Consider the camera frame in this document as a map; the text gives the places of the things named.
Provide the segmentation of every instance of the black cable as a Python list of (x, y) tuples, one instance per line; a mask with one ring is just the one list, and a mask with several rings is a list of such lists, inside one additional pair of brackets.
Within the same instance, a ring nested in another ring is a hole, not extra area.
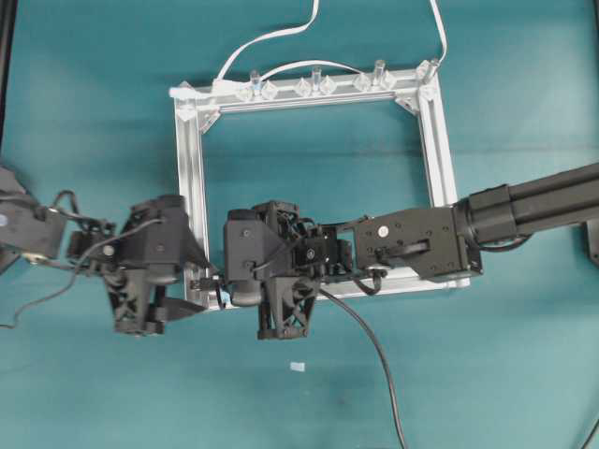
[(356, 287), (359, 288), (364, 294), (368, 295), (369, 297), (373, 297), (381, 291), (381, 288), (383, 287), (383, 278), (387, 276), (387, 272), (381, 269), (374, 269), (372, 272), (372, 276), (373, 288), (369, 287), (364, 282), (362, 282), (358, 276), (354, 276), (352, 278), (352, 281), (354, 282)]
[(475, 248), (479, 251), (486, 251), (488, 253), (506, 253), (508, 251), (512, 251), (512, 250), (519, 248), (524, 243), (526, 243), (528, 240), (530, 240), (532, 236), (533, 235), (531, 234), (530, 236), (518, 237), (518, 238), (514, 239), (514, 241), (512, 243), (508, 243), (507, 245), (504, 245), (504, 246), (476, 245)]
[(296, 246), (298, 246), (300, 244), (301, 241), (303, 241), (303, 239), (297, 239), (290, 245), (287, 245), (286, 243), (284, 243), (274, 253), (272, 253), (270, 255), (270, 257), (267, 259), (266, 262), (264, 262), (263, 264), (260, 264), (256, 267), (253, 267), (252, 272), (254, 273), (256, 271), (260, 271), (261, 269), (270, 267), (272, 264), (274, 264), (274, 262), (276, 262), (276, 260), (279, 258), (279, 256), (282, 253), (286, 253), (287, 251), (293, 250)]
[(17, 0), (0, 2), (0, 148), (4, 136), (4, 119), (7, 110), (8, 69), (10, 51), (17, 17)]
[(20, 193), (10, 193), (10, 194), (1, 194), (0, 201), (20, 201), (29, 206), (36, 208), (39, 206), (39, 203), (28, 194), (20, 194)]
[(54, 299), (55, 297), (59, 297), (60, 295), (65, 293), (68, 289), (70, 289), (75, 284), (75, 281), (77, 280), (77, 275), (79, 274), (79, 270), (81, 269), (81, 266), (83, 265), (85, 260), (97, 249), (103, 247), (104, 245), (108, 245), (109, 243), (113, 243), (116, 240), (124, 239), (125, 237), (130, 237), (133, 234), (138, 233), (141, 229), (148, 227), (149, 225), (153, 225), (156, 223), (162, 223), (162, 222), (163, 221), (161, 219), (154, 218), (152, 220), (148, 220), (147, 222), (140, 224), (139, 226), (134, 227), (133, 229), (123, 232), (123, 234), (121, 234), (120, 236), (114, 236), (109, 239), (99, 241), (95, 245), (90, 246), (87, 249), (87, 251), (85, 251), (85, 253), (83, 253), (81, 255), (81, 257), (78, 259), (77, 263), (73, 267), (73, 274), (71, 275), (68, 283), (63, 288), (61, 288), (57, 292), (52, 293), (51, 295), (47, 295), (46, 297), (41, 297), (40, 299), (36, 299), (35, 301), (31, 301), (31, 302), (27, 302), (27, 303), (23, 304), (15, 311), (14, 315), (12, 316), (12, 325), (0, 325), (0, 328), (4, 328), (4, 329), (16, 328), (19, 325), (19, 317), (21, 316), (21, 314), (24, 311), (26, 311), (27, 309), (30, 309), (32, 307), (38, 306), (39, 304), (42, 304), (51, 299)]
[(368, 335), (369, 339), (374, 345), (376, 352), (378, 353), (379, 358), (381, 359), (381, 364), (383, 365), (383, 370), (385, 371), (385, 376), (387, 377), (387, 385), (389, 388), (389, 396), (391, 398), (391, 411), (393, 412), (393, 422), (395, 424), (395, 431), (397, 432), (397, 437), (400, 441), (400, 447), (402, 449), (407, 449), (407, 443), (405, 442), (405, 436), (403, 435), (402, 429), (402, 420), (400, 419), (399, 406), (397, 404), (397, 393), (395, 392), (395, 383), (393, 382), (393, 376), (391, 375), (391, 369), (389, 368), (389, 364), (387, 362), (387, 357), (385, 356), (385, 352), (383, 351), (383, 347), (381, 343), (378, 341), (376, 336), (374, 335), (373, 330), (368, 326), (361, 316), (358, 315), (356, 311), (354, 311), (351, 307), (345, 304), (344, 301), (332, 295), (331, 293), (323, 290), (322, 288), (319, 290), (320, 294), (324, 297), (327, 297), (347, 313), (349, 313), (352, 318), (354, 318), (358, 324), (364, 329), (366, 335)]
[(32, 263), (34, 265), (40, 265), (42, 267), (61, 269), (62, 271), (73, 271), (73, 269), (75, 269), (75, 266), (72, 264), (65, 265), (65, 264), (61, 264), (60, 262), (56, 262), (56, 261), (50, 260), (50, 259), (35, 260)]
[(582, 444), (580, 449), (589, 449), (591, 447), (592, 439), (597, 433), (597, 429), (599, 429), (599, 419), (595, 421), (595, 425), (592, 427), (591, 433), (587, 437), (587, 440)]
[(58, 195), (56, 195), (56, 198), (52, 201), (51, 208), (57, 209), (58, 204), (65, 196), (68, 196), (68, 199), (70, 200), (71, 210), (73, 211), (73, 213), (79, 214), (79, 203), (77, 201), (77, 196), (75, 195), (75, 192), (73, 192), (72, 190), (60, 191)]
[(92, 226), (97, 227), (102, 232), (109, 231), (110, 223), (106, 220), (98, 220), (97, 218), (81, 215), (80, 213), (69, 212), (67, 210), (64, 210), (63, 208), (57, 208), (55, 210), (61, 215), (65, 216), (68, 220), (77, 223), (79, 228), (84, 232), (90, 232), (92, 230)]

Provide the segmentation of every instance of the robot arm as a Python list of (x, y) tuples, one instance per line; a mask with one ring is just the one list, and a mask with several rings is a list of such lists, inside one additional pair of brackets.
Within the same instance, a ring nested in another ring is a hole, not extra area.
[[(260, 339), (305, 337), (322, 283), (351, 279), (374, 294), (397, 266), (433, 282), (469, 278), (483, 273), (481, 252), (509, 251), (535, 232), (597, 218), (599, 164), (347, 224), (314, 224), (296, 205), (271, 201), (229, 213), (225, 283), (233, 304), (259, 306)], [(342, 231), (353, 232), (355, 257)], [(374, 289), (359, 281), (366, 278)]]
[[(64, 196), (70, 196), (72, 211), (58, 205)], [(80, 230), (71, 234), (69, 264), (62, 265), (55, 259), (68, 221), (76, 222)], [(81, 215), (72, 192), (63, 191), (50, 207), (42, 206), (0, 167), (0, 270), (22, 256), (35, 265), (69, 270), (73, 277), (83, 273), (101, 277), (117, 332), (162, 334), (166, 322), (205, 310), (166, 296), (166, 286), (180, 280), (187, 264), (215, 271), (188, 222), (182, 197), (161, 196), (134, 206), (117, 235), (115, 224)], [(217, 282), (206, 280), (201, 287), (217, 290)], [(13, 325), (2, 327), (14, 328), (27, 307), (16, 313)]]

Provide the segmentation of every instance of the wire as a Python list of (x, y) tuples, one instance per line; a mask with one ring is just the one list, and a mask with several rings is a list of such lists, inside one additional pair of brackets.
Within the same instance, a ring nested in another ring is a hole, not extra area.
[(595, 422), (595, 425), (592, 427), (591, 433), (587, 437), (587, 440), (580, 446), (580, 449), (589, 449), (591, 447), (592, 439), (597, 433), (597, 429), (599, 429), (599, 419)]
[(65, 196), (68, 196), (70, 200), (71, 210), (74, 213), (79, 213), (79, 203), (77, 202), (77, 196), (75, 195), (75, 192), (73, 192), (72, 190), (60, 191), (56, 198), (52, 201), (51, 208), (57, 209), (58, 203), (60, 203), (61, 199), (63, 199)]
[(256, 271), (260, 271), (261, 269), (270, 267), (279, 258), (279, 256), (282, 253), (286, 253), (287, 251), (293, 250), (296, 246), (298, 246), (300, 244), (301, 241), (303, 241), (303, 239), (297, 239), (296, 241), (294, 241), (290, 245), (287, 245), (287, 244), (284, 243), (274, 253), (272, 253), (270, 255), (270, 257), (267, 259), (266, 262), (264, 262), (263, 264), (258, 265), (257, 267), (253, 267), (252, 268), (252, 272), (254, 273)]
[(61, 264), (59, 262), (49, 259), (34, 259), (33, 262), (31, 260), (29, 260), (29, 262), (33, 263), (34, 265), (40, 265), (42, 267), (61, 269), (62, 271), (73, 271), (73, 269), (75, 269), (74, 265)]
[(0, 325), (0, 328), (3, 329), (15, 329), (18, 325), (19, 325), (19, 317), (21, 316), (21, 314), (26, 311), (27, 309), (31, 309), (32, 307), (38, 306), (40, 304), (43, 304), (46, 301), (50, 301), (51, 299), (54, 299), (55, 297), (59, 297), (60, 295), (64, 294), (67, 290), (69, 290), (74, 284), (75, 281), (77, 280), (77, 275), (79, 274), (79, 270), (81, 269), (83, 263), (85, 262), (85, 260), (97, 249), (103, 247), (104, 245), (108, 245), (109, 243), (113, 243), (114, 241), (120, 240), (120, 239), (124, 239), (125, 237), (130, 237), (133, 234), (138, 233), (140, 230), (142, 230), (145, 227), (148, 227), (149, 225), (153, 225), (156, 223), (163, 223), (163, 220), (159, 219), (159, 218), (154, 218), (152, 220), (148, 220), (147, 222), (144, 222), (142, 224), (140, 224), (139, 226), (134, 227), (133, 229), (123, 232), (123, 234), (121, 234), (120, 236), (114, 236), (111, 237), (109, 239), (105, 239), (102, 241), (99, 241), (98, 243), (96, 243), (95, 245), (90, 246), (85, 253), (83, 253), (81, 255), (81, 257), (78, 259), (77, 263), (75, 264), (75, 266), (73, 267), (73, 274), (71, 275), (68, 283), (61, 288), (60, 290), (58, 290), (57, 292), (54, 292), (50, 295), (47, 295), (45, 297), (41, 297), (40, 299), (36, 299), (35, 301), (31, 301), (31, 302), (27, 302), (25, 304), (23, 304), (22, 306), (20, 306), (14, 313), (13, 317), (12, 317), (12, 325)]
[(514, 239), (514, 241), (512, 243), (508, 243), (507, 245), (504, 245), (504, 246), (482, 246), (482, 245), (478, 245), (478, 244), (476, 244), (476, 246), (477, 246), (477, 250), (479, 250), (479, 251), (486, 251), (488, 253), (506, 253), (508, 251), (512, 251), (512, 250), (519, 248), (524, 243), (526, 243), (528, 240), (530, 240), (532, 236), (533, 235), (531, 234), (530, 236), (518, 237), (518, 238)]
[(443, 25), (443, 16), (441, 15), (441, 11), (439, 10), (439, 5), (437, 4), (437, 0), (430, 0), (432, 15), (434, 16), (434, 22), (437, 25), (437, 32), (439, 33), (439, 40), (441, 40), (441, 57), (437, 62), (437, 69), (441, 66), (441, 63), (447, 56), (447, 34), (446, 28)]
[(0, 201), (20, 201), (22, 203), (28, 204), (29, 206), (33, 206), (34, 208), (39, 206), (39, 203), (28, 194), (2, 194), (0, 195)]
[(368, 285), (366, 285), (358, 277), (353, 277), (352, 281), (354, 281), (354, 284), (356, 285), (356, 287), (359, 288), (363, 293), (365, 293), (369, 297), (373, 297), (374, 295), (376, 295), (378, 292), (381, 291), (381, 287), (382, 287), (381, 279), (382, 278), (381, 278), (380, 274), (373, 273), (374, 288), (371, 288)]
[(354, 318), (358, 324), (364, 329), (368, 338), (371, 339), (371, 342), (378, 353), (379, 358), (381, 359), (381, 364), (383, 365), (383, 370), (385, 371), (385, 376), (387, 377), (387, 385), (389, 388), (389, 396), (391, 398), (391, 411), (393, 412), (393, 422), (395, 424), (395, 431), (397, 432), (397, 437), (400, 441), (400, 447), (402, 449), (407, 449), (407, 443), (405, 442), (405, 436), (403, 435), (402, 429), (402, 420), (400, 419), (399, 406), (397, 404), (397, 393), (395, 392), (395, 383), (393, 382), (393, 376), (391, 375), (391, 369), (389, 368), (389, 364), (387, 362), (387, 357), (385, 356), (385, 352), (383, 351), (383, 347), (381, 343), (378, 341), (376, 336), (374, 335), (373, 330), (368, 326), (361, 316), (358, 315), (356, 311), (354, 311), (351, 307), (349, 307), (345, 302), (338, 297), (332, 295), (331, 293), (323, 290), (322, 288), (319, 290), (320, 294), (324, 297), (327, 297), (347, 313), (349, 313), (352, 318)]
[(278, 67), (275, 67), (275, 68), (269, 70), (268, 72), (266, 72), (264, 75), (262, 75), (260, 77), (260, 80), (266, 81), (268, 78), (270, 78), (278, 73), (285, 72), (286, 70), (293, 70), (294, 68), (307, 67), (307, 66), (311, 66), (311, 65), (327, 65), (330, 67), (342, 68), (342, 69), (348, 70), (350, 72), (362, 73), (361, 70), (358, 70), (357, 68), (354, 68), (351, 65), (336, 63), (334, 61), (327, 61), (327, 60), (322, 60), (322, 59), (309, 59), (306, 61), (297, 61), (295, 63), (279, 65)]
[(291, 36), (291, 35), (296, 35), (298, 33), (302, 33), (304, 31), (306, 31), (310, 27), (310, 25), (312, 25), (312, 23), (314, 23), (314, 20), (316, 19), (316, 16), (318, 15), (319, 4), (320, 4), (320, 0), (314, 0), (313, 1), (313, 3), (312, 3), (312, 15), (310, 16), (310, 20), (308, 20), (303, 25), (294, 26), (292, 28), (285, 28), (283, 30), (272, 31), (272, 32), (267, 33), (265, 35), (258, 36), (257, 38), (255, 38), (253, 40), (250, 40), (249, 42), (246, 42), (245, 44), (243, 44), (242, 46), (240, 46), (238, 49), (236, 49), (235, 51), (233, 51), (233, 53), (231, 53), (231, 55), (228, 57), (228, 59), (226, 60), (225, 64), (221, 68), (220, 72), (218, 72), (218, 75), (216, 76), (216, 79), (217, 80), (223, 80), (225, 78), (225, 75), (226, 75), (227, 71), (229, 70), (229, 68), (231, 67), (231, 65), (235, 62), (235, 60), (237, 59), (237, 57), (241, 54), (242, 51), (244, 51), (245, 49), (247, 49), (250, 45), (256, 44), (256, 42), (260, 42), (261, 40), (272, 39), (274, 37)]

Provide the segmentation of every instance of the black plastic mount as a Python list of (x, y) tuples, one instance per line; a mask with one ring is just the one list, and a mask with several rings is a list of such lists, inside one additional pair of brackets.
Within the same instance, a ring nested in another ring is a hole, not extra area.
[[(89, 269), (104, 278), (117, 332), (162, 334), (166, 322), (206, 310), (198, 304), (166, 296), (166, 285), (180, 280), (186, 264), (212, 269), (189, 229), (183, 198), (160, 196), (134, 206), (122, 233), (151, 220), (159, 222), (89, 256)], [(105, 238), (96, 232), (75, 232), (67, 254), (77, 259)], [(219, 293), (218, 282), (204, 281), (198, 288)]]
[(459, 235), (451, 208), (402, 210), (365, 220), (355, 225), (354, 238), (360, 270), (407, 266), (434, 282), (482, 272), (480, 252)]
[(10, 170), (0, 167), (0, 272), (22, 253), (55, 259), (66, 218), (25, 192)]
[(224, 232), (231, 301), (259, 306), (258, 338), (307, 336), (322, 279), (351, 269), (350, 243), (337, 239), (336, 226), (302, 219), (282, 201), (232, 210)]

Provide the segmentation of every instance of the clear plastic connector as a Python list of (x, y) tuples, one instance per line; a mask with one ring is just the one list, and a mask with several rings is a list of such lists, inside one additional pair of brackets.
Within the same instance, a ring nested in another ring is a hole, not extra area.
[(252, 70), (250, 72), (250, 85), (252, 86), (252, 92), (254, 96), (260, 96), (260, 91), (262, 90), (262, 81), (260, 80), (260, 73), (257, 70)]
[(383, 80), (383, 76), (385, 75), (385, 61), (379, 59), (374, 63), (374, 71), (373, 71), (373, 86), (378, 86), (381, 84)]
[(397, 84), (397, 78), (395, 78), (391, 72), (386, 70), (385, 75), (383, 75), (383, 79), (381, 80), (381, 87), (390, 91), (395, 87), (395, 84)]
[(293, 90), (296, 91), (296, 94), (305, 98), (312, 93), (312, 85), (310, 85), (304, 78), (300, 78)]
[(325, 79), (320, 83), (320, 92), (324, 95), (330, 95), (335, 92), (335, 89), (337, 89), (337, 83), (329, 75), (326, 75)]
[(252, 96), (254, 96), (254, 91), (250, 86), (242, 87), (235, 93), (235, 96), (237, 96), (241, 101), (247, 103), (252, 99)]
[(316, 66), (312, 69), (312, 90), (320, 92), (320, 82), (322, 81), (322, 67)]
[(354, 87), (360, 92), (366, 92), (371, 88), (371, 79), (363, 73), (360, 73), (354, 80)]
[(279, 89), (270, 81), (266, 81), (260, 93), (265, 100), (272, 100), (279, 93)]

